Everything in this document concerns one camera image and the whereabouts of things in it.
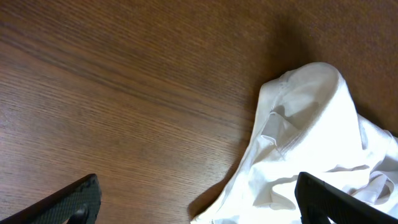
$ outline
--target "wooden table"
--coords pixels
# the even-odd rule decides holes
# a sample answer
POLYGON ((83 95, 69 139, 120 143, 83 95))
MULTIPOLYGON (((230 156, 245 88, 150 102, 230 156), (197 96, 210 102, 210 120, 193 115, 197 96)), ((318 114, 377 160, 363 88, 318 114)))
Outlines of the wooden table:
POLYGON ((248 144, 260 86, 336 66, 398 133, 398 3, 0 2, 0 219, 89 173, 97 223, 187 223, 248 144))

